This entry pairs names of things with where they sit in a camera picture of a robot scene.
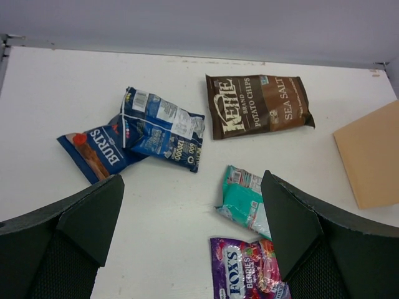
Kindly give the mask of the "blue chip snack bag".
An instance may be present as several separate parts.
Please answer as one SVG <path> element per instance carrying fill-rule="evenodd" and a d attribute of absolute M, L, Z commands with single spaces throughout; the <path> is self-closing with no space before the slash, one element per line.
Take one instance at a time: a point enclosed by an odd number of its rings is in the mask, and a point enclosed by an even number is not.
<path fill-rule="evenodd" d="M 130 136 L 116 120 L 83 133 L 62 135 L 57 141 L 87 180 L 95 184 L 147 158 L 123 147 L 123 138 Z"/>

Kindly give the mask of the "blue white snack packet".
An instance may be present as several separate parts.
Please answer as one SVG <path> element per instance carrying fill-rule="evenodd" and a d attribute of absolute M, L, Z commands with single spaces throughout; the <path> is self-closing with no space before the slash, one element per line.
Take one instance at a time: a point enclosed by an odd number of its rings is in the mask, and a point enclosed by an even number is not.
<path fill-rule="evenodd" d="M 120 117 L 125 149 L 198 172 L 204 115 L 190 113 L 153 93 L 127 87 Z"/>

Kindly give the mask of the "dark brown snack packet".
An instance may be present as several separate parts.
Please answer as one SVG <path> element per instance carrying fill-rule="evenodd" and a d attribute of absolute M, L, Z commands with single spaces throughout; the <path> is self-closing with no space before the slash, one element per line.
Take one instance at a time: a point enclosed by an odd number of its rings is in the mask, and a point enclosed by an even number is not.
<path fill-rule="evenodd" d="M 315 128 L 300 77 L 206 76 L 213 138 Z"/>

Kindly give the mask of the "teal Fox's mint bag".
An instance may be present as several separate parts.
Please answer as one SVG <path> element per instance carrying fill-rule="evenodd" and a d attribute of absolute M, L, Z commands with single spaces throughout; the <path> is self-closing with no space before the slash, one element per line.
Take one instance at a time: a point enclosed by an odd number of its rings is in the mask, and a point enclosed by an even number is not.
<path fill-rule="evenodd" d="M 261 177 L 229 165 L 224 175 L 222 204 L 215 209 L 240 226 L 271 240 L 261 181 Z"/>

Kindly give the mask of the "brown paper bag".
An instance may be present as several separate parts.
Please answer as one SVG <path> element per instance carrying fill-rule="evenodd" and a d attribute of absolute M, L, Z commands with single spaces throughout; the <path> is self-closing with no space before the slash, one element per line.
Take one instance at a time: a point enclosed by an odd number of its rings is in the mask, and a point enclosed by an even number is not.
<path fill-rule="evenodd" d="M 359 209 L 398 203 L 398 100 L 334 132 Z"/>

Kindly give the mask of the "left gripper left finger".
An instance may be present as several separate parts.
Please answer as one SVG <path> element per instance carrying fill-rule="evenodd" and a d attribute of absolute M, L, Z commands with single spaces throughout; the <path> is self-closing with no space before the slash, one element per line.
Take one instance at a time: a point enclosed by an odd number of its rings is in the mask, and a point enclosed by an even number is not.
<path fill-rule="evenodd" d="M 123 200 L 111 176 L 1 222 L 1 298 L 90 298 Z"/>

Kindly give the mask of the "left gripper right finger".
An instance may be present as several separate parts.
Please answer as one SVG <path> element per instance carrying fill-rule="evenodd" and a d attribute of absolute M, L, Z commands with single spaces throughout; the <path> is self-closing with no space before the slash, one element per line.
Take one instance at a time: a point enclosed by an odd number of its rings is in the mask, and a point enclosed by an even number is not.
<path fill-rule="evenodd" d="M 292 298 L 398 298 L 398 228 L 320 200 L 266 171 L 262 198 Z"/>

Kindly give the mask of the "purple Fox's candy bag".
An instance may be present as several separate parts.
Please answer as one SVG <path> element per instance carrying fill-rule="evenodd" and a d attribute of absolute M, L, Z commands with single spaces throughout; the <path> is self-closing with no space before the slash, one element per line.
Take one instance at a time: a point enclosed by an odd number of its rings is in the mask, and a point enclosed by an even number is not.
<path fill-rule="evenodd" d="M 213 298 L 290 298 L 270 240 L 210 239 Z"/>

